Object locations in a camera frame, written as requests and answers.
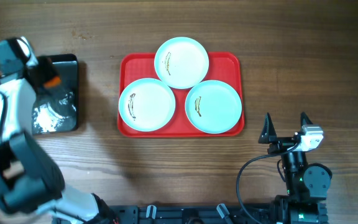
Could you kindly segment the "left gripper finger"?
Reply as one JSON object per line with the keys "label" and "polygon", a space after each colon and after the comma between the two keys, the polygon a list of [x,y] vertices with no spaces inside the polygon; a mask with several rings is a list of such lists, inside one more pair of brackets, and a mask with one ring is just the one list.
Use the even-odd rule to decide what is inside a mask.
{"label": "left gripper finger", "polygon": [[60,77],[50,57],[39,56],[38,60],[38,76],[41,82],[59,82]]}
{"label": "left gripper finger", "polygon": [[48,83],[38,83],[36,84],[36,94],[37,95],[46,95],[46,96],[52,96],[51,91],[49,90],[51,86]]}

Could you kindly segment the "orange sponge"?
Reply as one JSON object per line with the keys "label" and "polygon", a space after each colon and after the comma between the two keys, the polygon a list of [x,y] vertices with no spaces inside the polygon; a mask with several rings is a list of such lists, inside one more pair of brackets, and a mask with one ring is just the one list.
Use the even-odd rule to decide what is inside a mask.
{"label": "orange sponge", "polygon": [[61,79],[59,76],[55,76],[52,79],[50,79],[49,81],[45,82],[43,84],[44,88],[54,88],[56,86],[59,86],[61,84]]}

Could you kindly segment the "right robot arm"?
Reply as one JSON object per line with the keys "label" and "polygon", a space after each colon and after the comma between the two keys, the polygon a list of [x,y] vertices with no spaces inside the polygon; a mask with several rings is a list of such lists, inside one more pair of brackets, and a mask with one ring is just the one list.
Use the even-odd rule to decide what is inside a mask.
{"label": "right robot arm", "polygon": [[278,195],[269,205],[269,223],[329,222],[324,201],[327,198],[333,173],[318,163],[308,163],[306,153],[317,149],[323,141],[323,129],[313,124],[306,113],[301,114],[301,129],[292,137],[278,137],[269,114],[259,137],[268,144],[268,155],[280,156],[286,195]]}

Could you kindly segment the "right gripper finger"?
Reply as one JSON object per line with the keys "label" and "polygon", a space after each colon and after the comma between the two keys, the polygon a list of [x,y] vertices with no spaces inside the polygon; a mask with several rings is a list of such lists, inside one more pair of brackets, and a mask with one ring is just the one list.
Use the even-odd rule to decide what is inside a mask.
{"label": "right gripper finger", "polygon": [[300,115],[300,123],[301,126],[313,124],[305,112],[302,112]]}
{"label": "right gripper finger", "polygon": [[265,115],[264,126],[259,136],[259,144],[270,144],[277,140],[277,134],[273,126],[273,122],[269,113]]}

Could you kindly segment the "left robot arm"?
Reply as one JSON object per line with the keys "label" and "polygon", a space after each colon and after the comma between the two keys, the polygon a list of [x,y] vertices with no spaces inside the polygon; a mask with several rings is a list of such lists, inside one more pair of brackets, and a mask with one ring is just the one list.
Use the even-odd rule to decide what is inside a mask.
{"label": "left robot arm", "polygon": [[104,200],[65,183],[33,137],[37,93],[59,83],[50,58],[36,56],[25,37],[0,41],[0,210],[30,222],[49,214],[54,223],[118,223]]}

